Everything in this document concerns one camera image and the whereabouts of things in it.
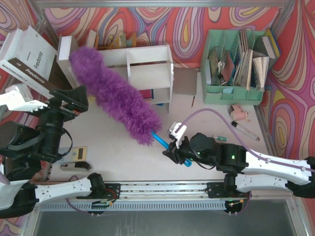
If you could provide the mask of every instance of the pen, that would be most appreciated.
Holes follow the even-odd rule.
[[[218,141],[225,141],[227,142],[227,138],[226,137],[223,137],[223,136],[215,136],[215,135],[212,135],[212,138],[218,140]]]
[[[193,106],[193,103],[195,102],[195,96],[192,99],[191,107]]]
[[[257,135],[255,135],[253,132],[251,132],[251,131],[248,130],[247,128],[245,128],[245,127],[239,125],[239,124],[236,123],[235,121],[232,122],[232,125],[233,125],[236,129],[238,129],[239,131],[241,131],[241,132],[243,132],[244,134],[250,136],[252,139],[255,139],[255,140],[257,140],[257,141],[260,140],[260,138],[259,138]]]

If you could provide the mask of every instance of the cable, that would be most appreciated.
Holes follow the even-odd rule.
[[[72,178],[76,178],[76,180],[79,180],[78,176],[71,176],[70,179],[68,180],[68,182],[70,182],[72,180]]]
[[[70,177],[70,179],[68,180],[68,181],[71,181],[72,180],[72,178],[76,178],[76,180],[79,180],[79,177],[78,176],[71,176]],[[113,191],[113,190],[111,190],[111,189],[105,189],[105,191],[108,191],[108,192],[111,192],[112,194],[113,194],[113,201],[111,202],[111,204],[109,204],[107,207],[110,207],[116,200],[117,200],[117,196],[116,196],[116,194],[115,194],[115,192]],[[68,205],[72,208],[72,209],[74,209],[75,211],[77,211],[77,212],[80,212],[80,213],[83,213],[83,214],[85,214],[85,215],[90,215],[91,217],[93,217],[93,213],[91,214],[91,213],[88,213],[87,211],[83,211],[83,210],[80,210],[80,209],[78,209],[78,208],[76,208],[74,205],[72,205],[71,204],[71,202],[69,201],[69,198],[66,198],[65,199],[65,201],[68,203]],[[105,211],[100,215],[100,214],[97,214],[97,216],[98,217],[100,217],[100,216],[106,216],[106,215],[104,215],[104,213],[105,213]]]
[[[250,192],[250,194],[248,195],[248,198],[247,198],[245,206],[239,212],[232,213],[231,215],[238,216],[239,214],[243,213],[246,210],[246,208],[248,207],[248,205],[250,204],[251,197],[252,197],[252,192]]]
[[[250,192],[250,194],[249,194],[249,196],[247,198],[247,202],[246,202],[245,206],[241,209],[240,212],[237,213],[238,215],[241,214],[242,212],[244,212],[245,209],[248,207],[248,205],[250,204],[251,197],[252,197],[252,192]]]
[[[203,169],[206,169],[206,170],[212,170],[215,166],[212,166],[212,167],[210,167],[210,168],[206,168],[206,167],[204,167],[203,165],[201,165],[199,162],[196,162],[197,163],[197,165],[198,166],[200,166],[201,168],[203,168]]]
[[[211,108],[203,108],[203,109],[200,109],[198,111],[195,111],[194,113],[192,113],[189,117],[187,117],[183,123],[178,127],[178,129],[175,131],[175,133],[177,133],[192,117],[194,117],[196,114],[200,113],[200,112],[204,112],[204,111],[209,111],[209,112],[213,112],[214,114],[216,114],[218,117],[220,117],[223,122],[227,125],[227,127],[231,130],[231,132],[234,134],[234,136],[237,138],[237,140],[241,143],[241,145],[250,153],[252,154],[253,156],[257,157],[258,159],[260,160],[263,160],[265,162],[270,162],[270,163],[274,163],[274,164],[278,164],[278,165],[282,165],[282,166],[287,166],[287,167],[292,167],[292,168],[295,168],[295,169],[299,169],[301,171],[310,171],[310,172],[313,172],[315,173],[315,170],[312,170],[311,168],[306,168],[306,167],[302,167],[302,166],[295,166],[295,165],[292,165],[292,164],[288,164],[288,163],[283,163],[283,162],[280,162],[280,161],[275,161],[275,160],[268,160],[268,158],[265,158],[265,157],[262,157],[258,154],[256,154],[253,150],[251,150],[243,141],[242,139],[238,136],[238,134],[234,131],[234,128],[233,126],[219,113],[217,112],[216,110],[213,110]]]
[[[105,189],[105,192],[108,191],[108,192],[111,192],[113,194],[113,199],[117,199],[117,196],[116,196],[116,193],[111,190],[111,189]]]

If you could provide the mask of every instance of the psychedelic wallpaper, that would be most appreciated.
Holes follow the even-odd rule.
[[[108,45],[120,31],[137,34],[137,46],[169,44],[175,63],[200,66],[209,29],[252,30],[268,28],[277,7],[150,7],[150,8],[50,8],[46,16],[58,34],[74,35],[85,43],[89,30]]]
[[[34,14],[27,1],[24,0],[0,0],[0,46],[2,46],[6,36],[9,32],[14,31],[16,28],[27,29],[29,25],[34,26],[37,22]],[[0,91],[4,91],[8,80],[8,74],[0,69]],[[36,92],[32,91],[34,98],[41,99]],[[1,123],[8,120],[15,120],[27,126],[34,127],[36,120],[25,113],[20,112],[7,112]],[[43,176],[43,170],[37,173],[33,180],[40,179]],[[22,232],[27,216],[0,219],[0,236],[16,236]]]
[[[278,155],[304,159],[315,156],[315,0],[297,0],[276,34],[282,55],[261,105]],[[314,222],[315,200],[303,201]]]
[[[120,31],[127,37],[136,32],[138,46],[168,43],[177,66],[195,68],[200,66],[208,29],[264,30],[277,12],[276,7],[45,9],[56,32],[74,35],[80,45],[89,30],[100,35],[100,45],[109,44]],[[0,45],[8,32],[35,23],[27,0],[0,0]],[[286,24],[276,32],[282,56],[269,75],[262,106],[278,155],[301,159],[315,155],[315,0],[296,0]],[[0,89],[7,77],[0,70]],[[6,113],[2,122],[6,120],[36,124],[31,116],[17,112]],[[315,201],[305,203],[315,219]],[[0,220],[0,236],[18,235],[23,219]]]

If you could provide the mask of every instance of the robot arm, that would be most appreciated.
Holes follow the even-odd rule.
[[[0,174],[8,180],[0,182],[0,218],[21,216],[57,199],[103,199],[104,182],[96,173],[62,184],[28,183],[41,170],[40,161],[54,163],[63,157],[64,154],[58,153],[60,138],[64,133],[70,136],[63,123],[88,110],[86,88],[55,90],[52,92],[55,97],[47,103],[33,100],[24,84],[13,85],[5,91],[0,95],[0,105],[6,105],[12,111],[28,112],[39,121],[36,129],[13,121],[0,125],[0,155],[5,157]]]
[[[253,151],[260,159],[242,146],[218,144],[214,138],[201,133],[188,140],[184,136],[186,127],[183,126],[183,132],[175,133],[176,127],[179,125],[173,124],[170,128],[169,137],[174,141],[163,154],[176,164],[190,160],[226,173],[223,189],[212,189],[213,196],[215,191],[235,196],[252,190],[277,189],[291,191],[297,197],[315,198],[314,157],[288,160]]]

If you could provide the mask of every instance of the mint green magazine holder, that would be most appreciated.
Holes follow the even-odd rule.
[[[222,40],[224,40],[224,49],[230,51],[232,59],[234,60],[239,43],[239,32],[239,30],[219,29],[211,29],[208,31],[200,67],[203,99],[206,104],[259,105],[262,100],[263,92],[254,87],[251,87],[250,90],[246,90],[246,88],[241,86],[208,86],[206,84],[206,66],[209,66],[207,64],[209,51],[214,47],[221,47]],[[252,49],[255,44],[255,40],[263,35],[263,31],[248,30],[247,39],[249,48]],[[232,88],[232,93],[223,93],[222,90],[226,88]]]

